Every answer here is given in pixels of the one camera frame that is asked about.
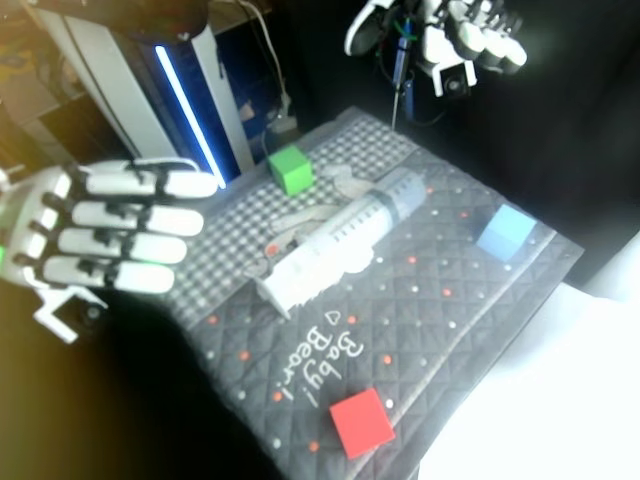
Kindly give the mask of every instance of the white robotic hand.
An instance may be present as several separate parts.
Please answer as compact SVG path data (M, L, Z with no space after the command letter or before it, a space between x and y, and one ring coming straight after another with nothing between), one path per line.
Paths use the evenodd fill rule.
M218 188L196 169L176 158L111 161L50 168L9 187L0 194L0 278L36 290L169 291L183 238L204 225L176 204Z

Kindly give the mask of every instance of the cube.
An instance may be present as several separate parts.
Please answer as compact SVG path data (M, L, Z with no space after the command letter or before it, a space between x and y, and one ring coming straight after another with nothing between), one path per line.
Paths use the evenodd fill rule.
M491 219L476 245L485 252L506 262L527 240L536 221L508 205L502 205Z
M336 403L330 411L349 460L396 438L375 388Z
M295 146L271 155L269 165L276 182L289 196L296 195L313 185L311 162Z

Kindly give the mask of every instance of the red cube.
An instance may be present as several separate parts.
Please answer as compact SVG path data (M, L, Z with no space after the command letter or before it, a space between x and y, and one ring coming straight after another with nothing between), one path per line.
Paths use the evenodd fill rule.
M396 438L375 388L336 403L331 416L349 460Z

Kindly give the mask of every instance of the quilted mat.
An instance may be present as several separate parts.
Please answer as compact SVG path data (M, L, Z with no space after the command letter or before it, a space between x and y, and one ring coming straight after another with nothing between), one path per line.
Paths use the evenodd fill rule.
M297 145L314 187L289 198L262 166L204 204L166 300L287 478L405 480L582 250L539 222L509 263L490 256L475 241L508 201L358 110ZM365 271L279 316L250 279L399 165L422 176L425 204ZM370 387L396 438L349 461L329 407Z

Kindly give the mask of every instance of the blue cube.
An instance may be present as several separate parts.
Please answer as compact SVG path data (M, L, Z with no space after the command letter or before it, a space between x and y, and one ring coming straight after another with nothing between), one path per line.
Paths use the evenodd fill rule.
M508 205L502 205L476 244L485 252L506 262L520 250L535 226L533 218Z

